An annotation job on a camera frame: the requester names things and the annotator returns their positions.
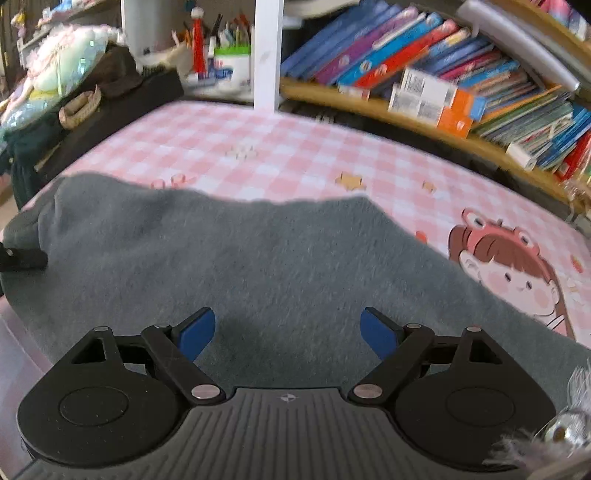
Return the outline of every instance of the cartoon girl print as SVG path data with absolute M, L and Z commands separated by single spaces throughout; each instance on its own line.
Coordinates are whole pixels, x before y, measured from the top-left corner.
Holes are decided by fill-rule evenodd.
M 449 235 L 449 258 L 517 310 L 574 338 L 556 272 L 529 234 L 494 222 L 474 210 Z

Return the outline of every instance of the red book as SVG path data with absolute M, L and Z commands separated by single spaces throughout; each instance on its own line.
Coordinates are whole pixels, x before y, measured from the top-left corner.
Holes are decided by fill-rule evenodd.
M 589 158 L 591 154 L 591 130 L 577 142 L 577 146 L 569 153 L 554 173 L 560 181 L 568 180 L 574 172 Z
M 376 68 L 367 72 L 353 84 L 353 87 L 371 90 L 410 63 L 414 63 L 419 58 L 425 56 L 430 46 L 449 37 L 449 35 L 458 31 L 458 28 L 453 20 L 445 20 L 441 26 L 415 40 L 391 57 L 388 57 Z
M 487 65 L 500 60 L 502 56 L 503 54 L 499 50 L 493 50 L 489 53 L 485 53 L 484 55 L 480 55 L 475 59 L 467 61 L 466 63 L 462 63 L 456 68 L 451 69 L 449 72 L 445 72 L 439 78 L 447 82 L 464 80 L 464 78 L 461 78 L 463 75 L 473 72 L 476 69 L 486 67 Z

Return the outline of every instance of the blue gripper pad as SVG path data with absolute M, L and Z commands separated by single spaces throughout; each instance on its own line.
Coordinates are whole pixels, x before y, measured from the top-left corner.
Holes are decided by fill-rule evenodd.
M 380 360 L 392 355 L 404 340 L 404 330 L 373 307 L 361 313 L 361 337 Z
M 192 362 L 213 339 L 216 316 L 205 307 L 173 328 L 172 339 L 181 353 Z

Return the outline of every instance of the white pole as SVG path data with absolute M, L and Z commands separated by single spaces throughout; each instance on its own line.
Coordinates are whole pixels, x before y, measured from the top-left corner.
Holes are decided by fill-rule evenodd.
M 279 67 L 283 0 L 256 0 L 254 34 L 255 109 L 274 112 L 279 105 Z

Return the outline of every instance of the pink checkered mattress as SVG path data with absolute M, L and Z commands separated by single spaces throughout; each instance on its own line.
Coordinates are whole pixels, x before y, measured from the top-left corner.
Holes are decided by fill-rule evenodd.
M 591 255 L 581 234 L 504 187 L 404 145 L 297 116 L 178 102 L 63 174 L 81 171 L 243 201 L 368 196 L 475 281 L 591 348 Z M 28 461 L 18 403 L 51 364 L 5 298 L 0 359 L 0 468 L 10 477 Z

